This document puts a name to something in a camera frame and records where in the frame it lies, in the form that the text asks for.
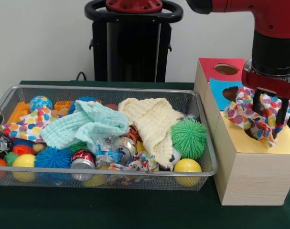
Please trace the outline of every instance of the wooden box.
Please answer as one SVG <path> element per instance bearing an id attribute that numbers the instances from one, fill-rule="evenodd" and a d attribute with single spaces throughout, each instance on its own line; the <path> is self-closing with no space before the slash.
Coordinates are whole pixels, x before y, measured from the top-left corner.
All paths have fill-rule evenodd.
<path id="1" fill-rule="evenodd" d="M 221 76 L 215 66 L 222 64 L 233 65 L 236 73 Z M 289 127 L 278 134 L 277 144 L 268 148 L 224 118 L 209 82 L 240 80 L 243 66 L 241 59 L 201 58 L 197 67 L 195 91 L 201 96 L 216 151 L 218 172 L 214 179 L 219 198 L 222 205 L 283 205 L 290 189 Z"/>

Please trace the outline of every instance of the metal mesh basket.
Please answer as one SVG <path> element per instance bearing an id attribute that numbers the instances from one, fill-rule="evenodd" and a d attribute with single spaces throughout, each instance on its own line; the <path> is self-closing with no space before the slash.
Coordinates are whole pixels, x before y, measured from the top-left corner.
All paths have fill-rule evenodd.
<path id="1" fill-rule="evenodd" d="M 208 128 L 200 98 L 193 91 L 38 85 L 17 85 L 5 93 L 0 100 L 1 123 L 7 122 L 18 102 L 29 103 L 38 95 L 48 97 L 53 104 L 57 101 L 73 101 L 81 96 L 98 98 L 103 104 L 118 104 L 127 98 L 166 98 L 175 110 L 195 114 Z M 0 185 L 200 190 L 207 178 L 217 171 L 215 152 L 208 131 L 206 141 L 204 154 L 197 160 L 202 168 L 201 173 L 0 167 Z M 74 179 L 75 174 L 89 174 L 92 178 L 82 182 Z"/>

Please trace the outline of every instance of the blue patterned ball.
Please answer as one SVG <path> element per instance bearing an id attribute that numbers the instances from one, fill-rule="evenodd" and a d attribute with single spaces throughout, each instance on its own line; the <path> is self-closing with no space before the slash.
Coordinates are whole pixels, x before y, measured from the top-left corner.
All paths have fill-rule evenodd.
<path id="1" fill-rule="evenodd" d="M 53 108 L 53 104 L 50 101 L 50 99 L 48 99 L 45 96 L 36 96 L 34 97 L 29 104 L 29 109 L 31 112 L 33 112 L 35 109 L 42 107 L 42 106 L 47 106 L 47 108 L 51 109 Z"/>

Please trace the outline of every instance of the circular hole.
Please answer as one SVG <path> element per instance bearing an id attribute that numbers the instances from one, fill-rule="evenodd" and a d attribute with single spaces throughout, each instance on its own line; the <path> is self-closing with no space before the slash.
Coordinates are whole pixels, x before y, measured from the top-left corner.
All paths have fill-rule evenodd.
<path id="1" fill-rule="evenodd" d="M 225 63 L 217 64 L 214 68 L 218 73 L 223 75 L 235 75 L 238 73 L 236 67 Z"/>
<path id="2" fill-rule="evenodd" d="M 244 130 L 244 131 L 245 131 L 246 135 L 248 135 L 250 138 L 257 140 L 254 136 L 252 136 L 250 129 Z"/>
<path id="3" fill-rule="evenodd" d="M 222 94 L 227 100 L 235 102 L 237 91 L 238 87 L 228 87 L 222 91 Z"/>

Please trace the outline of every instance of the black handle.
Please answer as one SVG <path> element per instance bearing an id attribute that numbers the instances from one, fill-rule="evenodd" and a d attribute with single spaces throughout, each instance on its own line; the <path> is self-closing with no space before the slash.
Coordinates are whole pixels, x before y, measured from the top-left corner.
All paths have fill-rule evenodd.
<path id="1" fill-rule="evenodd" d="M 183 17 L 183 9 L 176 3 L 163 0 L 163 9 L 170 13 L 121 13 L 115 11 L 97 11 L 106 6 L 106 0 L 94 0 L 86 4 L 84 12 L 87 18 L 97 22 L 151 22 L 151 23 L 174 23 Z"/>

